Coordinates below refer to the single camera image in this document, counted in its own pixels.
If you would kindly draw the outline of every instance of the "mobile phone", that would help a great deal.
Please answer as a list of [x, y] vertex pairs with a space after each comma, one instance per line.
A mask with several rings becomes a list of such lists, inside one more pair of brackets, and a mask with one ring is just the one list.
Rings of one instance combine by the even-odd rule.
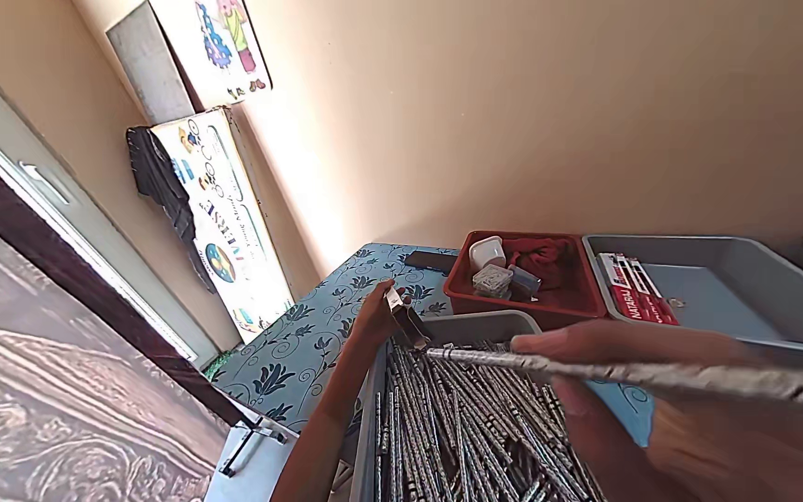
[[440, 271], [444, 275], [452, 272], [457, 257], [453, 255], [440, 255], [426, 251], [414, 251], [404, 259], [404, 264], [418, 269]]

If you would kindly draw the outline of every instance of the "red cloth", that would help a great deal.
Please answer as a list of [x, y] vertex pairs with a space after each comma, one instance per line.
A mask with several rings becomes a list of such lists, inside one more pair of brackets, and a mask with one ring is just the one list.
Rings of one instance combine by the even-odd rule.
[[572, 248], [562, 238], [506, 238], [501, 243], [507, 265], [515, 265], [538, 279], [539, 291], [554, 290], [562, 285], [559, 261], [568, 257]]

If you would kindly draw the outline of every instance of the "red plastic tray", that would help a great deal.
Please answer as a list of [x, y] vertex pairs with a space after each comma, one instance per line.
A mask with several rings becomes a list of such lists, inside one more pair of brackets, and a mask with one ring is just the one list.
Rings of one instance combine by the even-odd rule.
[[[563, 284], [550, 291], [539, 291], [537, 302], [529, 304], [497, 298], [478, 297], [473, 290], [473, 271], [469, 266], [469, 247], [474, 242], [492, 235], [500, 238], [564, 238], [576, 250], [574, 257], [559, 263], [563, 272]], [[467, 236], [461, 254], [454, 263], [451, 274], [442, 288], [452, 300], [454, 314], [470, 314], [493, 310], [521, 310], [538, 322], [544, 330], [553, 330], [587, 319], [603, 317], [606, 305], [593, 277], [581, 236], [573, 234], [522, 233], [503, 231], [474, 231]]]

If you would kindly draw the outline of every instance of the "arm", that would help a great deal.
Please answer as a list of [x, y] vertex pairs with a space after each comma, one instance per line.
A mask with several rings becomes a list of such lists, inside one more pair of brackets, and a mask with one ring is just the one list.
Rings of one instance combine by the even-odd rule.
[[328, 387], [277, 480], [272, 502], [328, 499], [355, 398], [376, 352], [395, 330], [384, 299], [393, 283], [391, 279], [380, 282], [365, 299]]

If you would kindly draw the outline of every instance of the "door handle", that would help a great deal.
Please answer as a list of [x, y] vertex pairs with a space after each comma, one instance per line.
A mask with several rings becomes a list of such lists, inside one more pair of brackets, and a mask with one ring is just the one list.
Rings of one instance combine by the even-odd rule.
[[63, 194], [61, 194], [61, 190], [52, 185], [52, 183], [48, 179], [46, 179], [42, 175], [42, 173], [39, 172], [39, 166], [27, 164], [23, 161], [18, 161], [17, 165], [20, 166], [20, 168], [27, 173], [27, 176], [29, 176], [30, 179], [36, 180], [45, 185], [46, 188], [48, 188], [53, 194], [55, 194], [58, 197], [58, 199], [61, 201], [62, 204], [70, 205], [70, 201], [67, 200], [67, 198], [65, 198]]

